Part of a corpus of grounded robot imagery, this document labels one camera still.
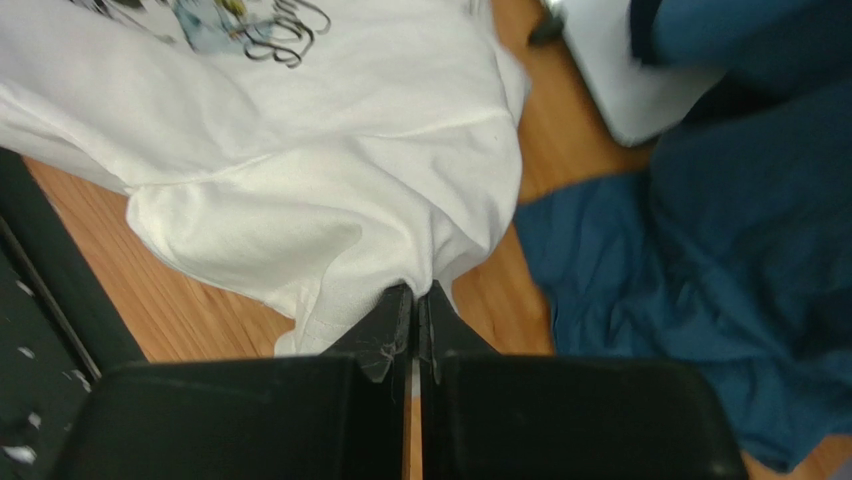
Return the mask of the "white floral print t-shirt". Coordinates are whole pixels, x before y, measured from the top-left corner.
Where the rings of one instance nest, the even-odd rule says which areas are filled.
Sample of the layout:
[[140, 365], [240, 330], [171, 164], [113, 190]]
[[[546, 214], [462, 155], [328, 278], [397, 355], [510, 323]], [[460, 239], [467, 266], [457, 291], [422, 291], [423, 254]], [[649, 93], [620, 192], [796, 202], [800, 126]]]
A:
[[1, 144], [127, 197], [163, 263], [317, 353], [515, 212], [527, 77], [487, 1], [5, 1]]

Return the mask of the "white whiteboard with red writing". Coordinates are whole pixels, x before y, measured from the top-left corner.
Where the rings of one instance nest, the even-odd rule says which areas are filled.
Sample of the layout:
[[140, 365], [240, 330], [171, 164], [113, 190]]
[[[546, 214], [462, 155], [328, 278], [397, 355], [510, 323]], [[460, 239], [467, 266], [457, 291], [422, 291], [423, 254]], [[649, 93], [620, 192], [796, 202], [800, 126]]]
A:
[[644, 66], [630, 50], [628, 0], [545, 1], [613, 139], [633, 147], [677, 125], [723, 76]]

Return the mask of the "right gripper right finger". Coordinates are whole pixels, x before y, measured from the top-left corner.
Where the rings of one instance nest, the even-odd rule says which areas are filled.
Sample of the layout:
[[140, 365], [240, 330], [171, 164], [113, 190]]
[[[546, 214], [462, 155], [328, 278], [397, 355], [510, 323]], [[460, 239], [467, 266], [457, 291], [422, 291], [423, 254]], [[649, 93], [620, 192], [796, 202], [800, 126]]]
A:
[[417, 303], [427, 479], [744, 479], [695, 369], [663, 360], [503, 355], [434, 285]]

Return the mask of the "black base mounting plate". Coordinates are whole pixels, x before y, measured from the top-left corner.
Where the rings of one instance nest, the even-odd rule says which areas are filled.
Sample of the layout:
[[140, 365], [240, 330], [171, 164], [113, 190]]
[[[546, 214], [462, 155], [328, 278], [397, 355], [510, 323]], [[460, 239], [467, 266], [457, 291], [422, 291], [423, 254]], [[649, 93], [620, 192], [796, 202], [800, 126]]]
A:
[[2, 478], [46, 478], [102, 374], [145, 359], [22, 157], [2, 150]]

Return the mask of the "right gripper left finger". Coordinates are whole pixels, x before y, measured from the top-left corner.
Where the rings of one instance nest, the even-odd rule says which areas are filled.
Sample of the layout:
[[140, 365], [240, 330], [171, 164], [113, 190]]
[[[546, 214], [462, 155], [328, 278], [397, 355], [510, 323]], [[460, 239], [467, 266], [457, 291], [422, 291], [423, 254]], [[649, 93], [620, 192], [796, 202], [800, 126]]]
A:
[[318, 355], [129, 365], [96, 385], [54, 479], [405, 479], [413, 296]]

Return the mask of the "teal blue hanging t-shirt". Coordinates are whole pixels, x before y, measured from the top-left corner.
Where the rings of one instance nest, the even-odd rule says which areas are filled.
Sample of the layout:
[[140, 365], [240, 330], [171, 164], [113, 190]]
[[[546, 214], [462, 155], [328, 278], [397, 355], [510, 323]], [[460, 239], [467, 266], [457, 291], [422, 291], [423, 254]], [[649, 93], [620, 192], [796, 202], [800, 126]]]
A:
[[773, 105], [515, 216], [559, 354], [692, 364], [779, 473], [851, 431], [851, 5], [795, 2]]

